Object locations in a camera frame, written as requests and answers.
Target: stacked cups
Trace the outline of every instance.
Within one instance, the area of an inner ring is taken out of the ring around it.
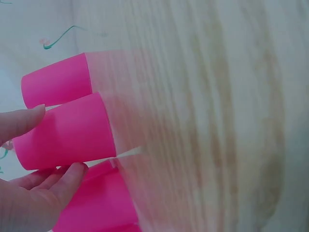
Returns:
[[[36,128],[13,139],[17,157],[25,169],[116,156],[108,113],[100,94],[92,92],[85,54],[24,76],[21,89],[27,108],[60,105],[47,111]],[[54,231],[139,231],[137,222],[118,169],[106,161],[89,169]]]

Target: wooden table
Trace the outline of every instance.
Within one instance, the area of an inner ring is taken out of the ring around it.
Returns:
[[[308,1],[64,2],[144,231],[309,231]]]

